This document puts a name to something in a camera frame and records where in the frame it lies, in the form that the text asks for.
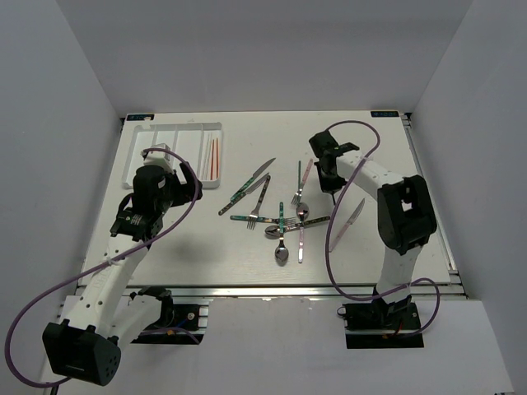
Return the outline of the green handled fork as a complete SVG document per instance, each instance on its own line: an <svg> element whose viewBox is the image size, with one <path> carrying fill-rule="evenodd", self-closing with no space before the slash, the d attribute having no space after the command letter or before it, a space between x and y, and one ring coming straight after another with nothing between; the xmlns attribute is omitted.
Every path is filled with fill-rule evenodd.
<svg viewBox="0 0 527 395"><path fill-rule="evenodd" d="M250 216L241 216L241 215L231 215L230 216L230 219L232 221L245 221L245 222L249 222L251 221L251 217ZM261 216L258 216L256 218L256 221L258 223L268 223L268 224L279 224L280 220L278 218L269 218L269 217L261 217ZM292 225L296 222L296 218L295 217L286 217L284 220L284 225Z"/></svg>

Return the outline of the green handled table knife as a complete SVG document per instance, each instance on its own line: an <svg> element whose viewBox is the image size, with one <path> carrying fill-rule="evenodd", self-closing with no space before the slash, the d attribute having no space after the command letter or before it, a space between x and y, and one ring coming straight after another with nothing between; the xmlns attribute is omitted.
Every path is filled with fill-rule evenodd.
<svg viewBox="0 0 527 395"><path fill-rule="evenodd" d="M218 212L219 216L222 216L230 208L232 208L236 202L241 198L243 193L247 193L248 189L251 186L255 186L256 179L260 176L274 161L276 158L271 158L264 162L253 174L252 176L231 196L230 201Z"/></svg>

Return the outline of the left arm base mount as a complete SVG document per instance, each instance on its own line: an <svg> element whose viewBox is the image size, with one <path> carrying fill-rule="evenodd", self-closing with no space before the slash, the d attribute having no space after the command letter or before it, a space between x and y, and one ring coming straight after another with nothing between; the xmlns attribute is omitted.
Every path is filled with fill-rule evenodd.
<svg viewBox="0 0 527 395"><path fill-rule="evenodd" d="M132 292L111 319L109 339L123 350L129 343L198 345L208 316L205 304L175 301L170 290L146 286Z"/></svg>

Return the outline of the orange chopstick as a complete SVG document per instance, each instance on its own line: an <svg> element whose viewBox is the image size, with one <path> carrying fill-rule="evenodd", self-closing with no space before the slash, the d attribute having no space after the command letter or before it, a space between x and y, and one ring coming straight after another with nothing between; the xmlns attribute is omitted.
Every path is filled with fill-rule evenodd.
<svg viewBox="0 0 527 395"><path fill-rule="evenodd" d="M219 138L215 139L215 145L214 145L214 179L218 179L219 177Z"/></svg>
<svg viewBox="0 0 527 395"><path fill-rule="evenodd" d="M210 152L210 171L209 171L209 180L214 180L214 173L215 173L215 156L216 156L216 139L212 139L211 143L211 152Z"/></svg>

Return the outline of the pink handled knife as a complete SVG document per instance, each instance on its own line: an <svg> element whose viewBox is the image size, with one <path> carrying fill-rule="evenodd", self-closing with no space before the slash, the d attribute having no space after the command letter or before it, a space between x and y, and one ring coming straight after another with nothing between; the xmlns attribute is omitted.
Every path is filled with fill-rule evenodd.
<svg viewBox="0 0 527 395"><path fill-rule="evenodd" d="M337 235L334 237L333 241L330 243L329 245L329 252L332 252L335 247L338 245L340 239L345 235L347 229L357 220L357 218L360 216L362 210L363 210L363 207L365 205L365 202L366 202L366 199L363 198L359 204L357 205L357 207L355 208L355 210L353 211L353 213L349 216L349 218L347 219L347 221L343 224L343 226L341 227L341 229L338 231Z"/></svg>

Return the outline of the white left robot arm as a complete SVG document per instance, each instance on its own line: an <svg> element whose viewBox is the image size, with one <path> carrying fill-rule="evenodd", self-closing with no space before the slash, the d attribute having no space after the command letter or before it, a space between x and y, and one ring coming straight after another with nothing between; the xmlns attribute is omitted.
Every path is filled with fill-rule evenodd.
<svg viewBox="0 0 527 395"><path fill-rule="evenodd" d="M183 162L180 169L184 182L168 165L150 163L137 170L133 192L119 204L110 228L106 266L94 272L62 322L49 323L43 332L55 374L105 386L115 376L128 344L143 330L166 328L174 320L171 293L160 286L141 289L122 311L117 307L151 240L160 234L166 212L203 195L189 165Z"/></svg>

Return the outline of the grey handled fork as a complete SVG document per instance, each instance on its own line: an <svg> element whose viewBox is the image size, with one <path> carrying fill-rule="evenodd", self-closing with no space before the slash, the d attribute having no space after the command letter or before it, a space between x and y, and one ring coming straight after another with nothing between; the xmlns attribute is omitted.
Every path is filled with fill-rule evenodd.
<svg viewBox="0 0 527 395"><path fill-rule="evenodd" d="M249 221L247 223L247 229L248 230L253 230L255 228L255 226L256 226L256 223L257 223L257 220L258 220L258 217L259 217L259 210L260 210L260 208L262 206L265 194L267 192L268 185L270 183L270 179L271 179L271 175L267 174L266 177L265 177L264 183L263 183L262 191L260 192L260 195L259 195L259 199L258 199L258 201L256 203L256 206L255 206L255 208L252 210L252 212L249 215Z"/></svg>

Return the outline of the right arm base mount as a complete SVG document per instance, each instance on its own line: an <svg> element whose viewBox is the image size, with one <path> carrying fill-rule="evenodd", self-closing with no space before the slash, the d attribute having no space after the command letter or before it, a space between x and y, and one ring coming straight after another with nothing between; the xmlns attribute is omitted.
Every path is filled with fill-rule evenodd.
<svg viewBox="0 0 527 395"><path fill-rule="evenodd" d="M343 304L337 315L344 321L348 350L424 347L422 334L415 334L421 329L421 321L411 296L394 304L383 299Z"/></svg>

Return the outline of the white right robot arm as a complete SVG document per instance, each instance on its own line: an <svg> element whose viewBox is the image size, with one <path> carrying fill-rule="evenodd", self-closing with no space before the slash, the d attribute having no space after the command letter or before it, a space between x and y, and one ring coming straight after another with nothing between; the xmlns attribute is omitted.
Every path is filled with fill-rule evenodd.
<svg viewBox="0 0 527 395"><path fill-rule="evenodd" d="M371 308L373 321L391 328L402 317L411 300L408 284L422 247L436 232L436 215L426 180L419 174L403 177L370 157L350 142L342 145L328 131L309 140L324 193L336 193L347 181L377 202L377 229L385 245L380 279Z"/></svg>

